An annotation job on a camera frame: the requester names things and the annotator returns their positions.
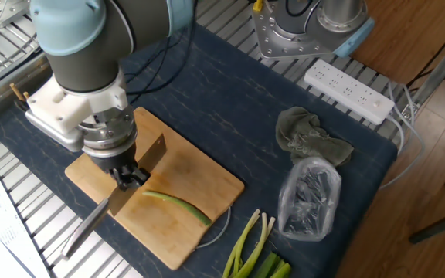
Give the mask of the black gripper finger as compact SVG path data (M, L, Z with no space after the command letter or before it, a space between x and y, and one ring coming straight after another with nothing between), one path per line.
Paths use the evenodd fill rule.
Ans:
M151 173L144 168L135 168L131 166L131 173L129 174L129 187L141 187L151 177Z
M110 176L112 179L114 179L117 183L117 187L121 191L126 191L129 188L128 182L129 178L127 175L123 173L123 171L120 168L112 168L110 169Z

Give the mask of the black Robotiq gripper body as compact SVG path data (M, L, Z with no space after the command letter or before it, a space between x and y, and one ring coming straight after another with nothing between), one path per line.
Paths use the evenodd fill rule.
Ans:
M126 151L122 151L120 154L107 158L90 155L90 159L102 171L109 174L112 169L121 171L124 167L136 168L138 166L135 160L136 150L136 145L132 144Z

